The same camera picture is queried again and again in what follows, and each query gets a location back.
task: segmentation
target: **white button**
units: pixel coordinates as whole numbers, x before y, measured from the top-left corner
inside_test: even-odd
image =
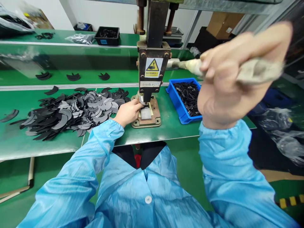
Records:
[[[146,202],[147,204],[150,204],[150,203],[152,202],[152,197],[151,197],[151,196],[146,196],[145,202]]]

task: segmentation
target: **worker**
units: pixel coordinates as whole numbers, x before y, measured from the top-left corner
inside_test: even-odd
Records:
[[[239,35],[201,56],[201,70],[207,74],[198,97],[203,115],[199,155],[214,212],[205,211],[181,187],[177,160],[164,142],[155,146],[161,150],[151,163],[138,169],[122,152],[112,153],[124,127],[142,108],[133,100],[121,105],[114,119],[92,130],[57,177],[38,190],[18,227],[299,227],[275,204],[273,188],[247,155],[251,131],[241,118],[263,98],[271,82],[236,83],[240,64],[250,58],[282,63],[291,36],[291,25],[281,22],[257,35]],[[95,206],[90,199],[101,171]]]

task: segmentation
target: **black and yellow hazard tape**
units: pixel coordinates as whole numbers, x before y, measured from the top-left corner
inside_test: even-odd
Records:
[[[276,204],[282,209],[290,206],[296,206],[301,203],[304,203],[304,194],[298,196],[290,196],[289,198],[281,198],[279,202],[276,202]]]

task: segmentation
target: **floor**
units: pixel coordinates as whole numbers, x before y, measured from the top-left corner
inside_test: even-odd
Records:
[[[206,210],[212,210],[204,190],[202,162],[198,155],[197,137],[167,141],[178,161],[178,177],[182,187],[192,194]],[[16,227],[26,216],[35,201],[35,193],[49,179],[55,177],[72,153],[37,157],[35,160],[35,185],[32,189],[0,204],[1,227]],[[29,158],[0,163],[0,193],[27,185]],[[303,193],[304,181],[276,181],[276,199]],[[91,201],[96,202],[95,195]],[[301,222],[304,205],[288,207],[285,211]]]

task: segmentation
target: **metal shelf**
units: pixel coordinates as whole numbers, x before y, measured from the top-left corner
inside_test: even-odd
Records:
[[[136,0],[91,0],[100,2],[135,4]],[[179,5],[180,9],[219,11],[229,13],[244,13],[256,15],[269,15],[273,11],[272,4],[256,2],[237,2],[231,0],[185,0]]]

